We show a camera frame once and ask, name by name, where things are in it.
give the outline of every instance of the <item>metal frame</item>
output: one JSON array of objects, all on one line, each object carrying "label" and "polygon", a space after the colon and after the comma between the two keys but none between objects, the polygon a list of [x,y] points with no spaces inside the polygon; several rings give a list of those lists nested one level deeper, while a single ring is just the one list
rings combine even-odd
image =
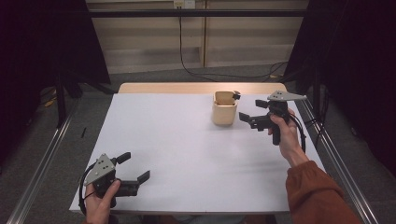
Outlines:
[{"label": "metal frame", "polygon": [[[303,106],[306,113],[308,114],[308,117],[310,119],[314,119],[316,116],[312,112],[313,107],[311,103],[308,100],[304,100]],[[326,149],[329,158],[332,160],[332,164],[334,165],[335,170],[340,175],[341,180],[343,181],[343,184],[346,188],[346,191],[348,192],[350,198],[352,199],[352,202],[355,204],[355,207],[358,209],[358,212],[361,215],[361,219],[366,224],[378,223],[378,220],[375,217],[375,214],[372,211],[370,204],[367,202],[366,198],[361,192],[361,189],[358,187],[352,175],[348,171],[346,165],[344,164],[344,161],[341,159],[340,154],[338,154],[335,145],[332,143],[332,139],[328,135],[327,131],[324,128],[320,130],[321,129],[320,123],[317,122],[314,123],[314,127],[318,134],[320,132],[321,134],[320,141],[322,142],[324,148]]]},{"label": "metal frame", "polygon": [[12,214],[9,217],[7,224],[22,224],[26,219],[26,216],[35,200],[35,196],[40,190],[45,174],[47,173],[50,164],[53,161],[56,151],[58,150],[60,144],[62,143],[62,140],[64,139],[64,135],[66,134],[67,128],[69,127],[71,117],[76,112],[78,103],[79,100],[76,100],[73,103],[70,113],[64,121],[63,125],[60,128],[56,129],[55,134],[53,135],[52,140],[49,143],[49,146],[43,156],[43,159],[39,163],[37,169],[35,170],[35,174],[29,182],[29,185],[25,189],[20,200],[12,211]]}]

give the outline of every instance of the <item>black curtain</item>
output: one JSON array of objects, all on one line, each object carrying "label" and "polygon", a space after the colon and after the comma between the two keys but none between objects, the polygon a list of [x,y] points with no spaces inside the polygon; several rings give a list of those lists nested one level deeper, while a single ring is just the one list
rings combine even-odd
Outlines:
[{"label": "black curtain", "polygon": [[297,80],[300,93],[318,76],[373,154],[396,175],[396,4],[311,0],[308,10],[325,8],[332,9],[330,16],[304,18],[285,76]]},{"label": "black curtain", "polygon": [[110,82],[91,18],[68,11],[88,9],[84,0],[0,1],[0,161],[33,116],[40,91],[55,85],[56,74],[74,84]]}]

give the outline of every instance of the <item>orange sleeve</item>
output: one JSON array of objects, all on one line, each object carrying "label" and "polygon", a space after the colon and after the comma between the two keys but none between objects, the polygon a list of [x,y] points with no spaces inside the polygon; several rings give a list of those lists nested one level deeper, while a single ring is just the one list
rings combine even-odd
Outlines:
[{"label": "orange sleeve", "polygon": [[340,187],[314,161],[288,170],[286,191],[294,224],[361,223]]}]

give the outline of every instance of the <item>hand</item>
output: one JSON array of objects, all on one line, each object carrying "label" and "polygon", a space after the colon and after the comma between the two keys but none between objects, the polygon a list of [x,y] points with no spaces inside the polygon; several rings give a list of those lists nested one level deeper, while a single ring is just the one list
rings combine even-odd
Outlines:
[{"label": "hand", "polygon": [[85,190],[86,207],[87,207],[87,222],[92,224],[107,224],[110,215],[111,199],[117,193],[120,187],[120,181],[115,180],[108,188],[103,199],[98,198],[95,193],[93,184],[87,186]]},{"label": "hand", "polygon": [[[294,115],[294,111],[289,109],[289,113]],[[291,167],[309,161],[300,147],[297,136],[297,125],[290,120],[286,124],[285,120],[276,115],[271,115],[271,121],[279,126],[280,129],[280,153],[289,162]]]}]

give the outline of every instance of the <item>metal bracket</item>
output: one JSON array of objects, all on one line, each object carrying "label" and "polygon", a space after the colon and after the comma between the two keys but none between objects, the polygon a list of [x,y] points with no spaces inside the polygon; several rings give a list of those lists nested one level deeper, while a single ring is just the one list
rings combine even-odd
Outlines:
[{"label": "metal bracket", "polygon": [[286,91],[275,91],[267,98],[272,101],[286,102],[286,101],[298,101],[306,100],[306,96],[286,92]]},{"label": "metal bracket", "polygon": [[106,154],[102,154],[88,174],[84,182],[84,186],[91,184],[93,181],[107,175],[115,169],[116,166],[113,161]]}]

